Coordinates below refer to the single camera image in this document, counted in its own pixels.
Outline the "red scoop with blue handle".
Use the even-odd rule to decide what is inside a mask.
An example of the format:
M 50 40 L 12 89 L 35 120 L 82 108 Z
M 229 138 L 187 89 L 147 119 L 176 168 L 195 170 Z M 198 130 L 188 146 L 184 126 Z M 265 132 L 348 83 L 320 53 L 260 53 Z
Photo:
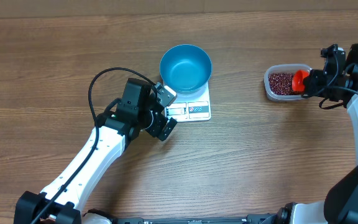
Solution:
M 309 76 L 309 74 L 310 73 L 306 70 L 298 70 L 297 72 L 295 72 L 292 82 L 291 82 L 291 87 L 294 92 L 297 92 L 297 93 L 304 92 L 305 85 L 303 84 L 303 80 L 305 78 L 307 78 Z

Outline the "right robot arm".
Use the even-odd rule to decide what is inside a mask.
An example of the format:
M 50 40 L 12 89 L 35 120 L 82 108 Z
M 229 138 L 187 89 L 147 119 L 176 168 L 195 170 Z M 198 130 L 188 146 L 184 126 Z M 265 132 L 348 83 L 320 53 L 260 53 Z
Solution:
M 269 79 L 265 90 L 272 101 L 320 97 L 332 101 L 331 108 L 344 107 L 352 122 L 356 149 L 356 167 L 328 192 L 322 202 L 288 203 L 264 223 L 358 223 L 358 44 L 345 52 L 337 44 L 321 49 L 325 59 L 321 70 L 295 72 L 291 81 L 294 96 L 279 96 Z

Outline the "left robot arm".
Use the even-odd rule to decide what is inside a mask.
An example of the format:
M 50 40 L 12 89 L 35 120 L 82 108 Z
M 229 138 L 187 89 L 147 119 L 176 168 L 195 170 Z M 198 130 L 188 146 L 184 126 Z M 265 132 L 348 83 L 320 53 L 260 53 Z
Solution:
M 26 191 L 19 198 L 14 223 L 117 223 L 110 214 L 83 208 L 108 167 L 141 130 L 166 140 L 177 122 L 162 111 L 176 98 L 166 85 L 129 78 L 122 98 L 98 116 L 86 144 L 67 168 L 39 194 Z

